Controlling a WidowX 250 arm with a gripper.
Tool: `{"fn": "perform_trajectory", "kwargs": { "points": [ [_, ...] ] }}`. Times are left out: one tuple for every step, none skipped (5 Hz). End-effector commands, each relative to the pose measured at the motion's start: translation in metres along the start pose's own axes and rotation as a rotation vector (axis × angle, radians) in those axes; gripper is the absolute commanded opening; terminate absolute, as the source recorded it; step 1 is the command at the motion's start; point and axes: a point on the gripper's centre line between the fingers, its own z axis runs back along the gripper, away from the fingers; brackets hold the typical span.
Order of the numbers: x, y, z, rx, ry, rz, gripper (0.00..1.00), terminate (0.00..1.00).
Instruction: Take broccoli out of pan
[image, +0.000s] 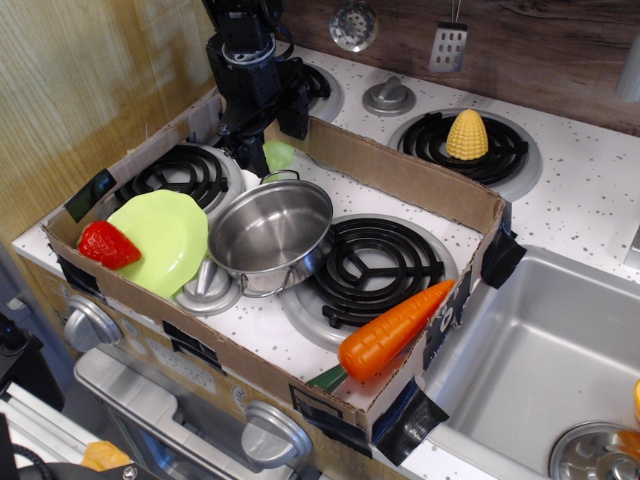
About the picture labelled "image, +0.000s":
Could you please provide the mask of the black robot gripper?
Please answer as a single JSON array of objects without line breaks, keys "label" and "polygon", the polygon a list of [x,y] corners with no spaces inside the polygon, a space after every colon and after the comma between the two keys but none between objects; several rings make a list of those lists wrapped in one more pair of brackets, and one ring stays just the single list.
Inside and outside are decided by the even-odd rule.
[{"label": "black robot gripper", "polygon": [[226,102],[219,128],[223,148],[242,170],[263,178],[270,173],[263,132],[271,123],[298,140],[308,134],[303,61],[297,57],[278,61],[273,41],[263,51],[237,60],[227,53],[220,34],[208,41],[206,53]]}]

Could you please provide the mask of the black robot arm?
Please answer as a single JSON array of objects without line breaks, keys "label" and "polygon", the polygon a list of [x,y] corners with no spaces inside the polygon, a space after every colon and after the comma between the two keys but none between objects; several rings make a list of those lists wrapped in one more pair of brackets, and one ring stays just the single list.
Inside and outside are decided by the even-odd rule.
[{"label": "black robot arm", "polygon": [[241,169],[264,177],[270,173],[263,150],[267,127],[276,122],[297,139],[308,132],[303,62],[292,56],[285,7],[280,1],[206,1],[204,7],[215,27],[206,54],[226,102],[218,134]]}]

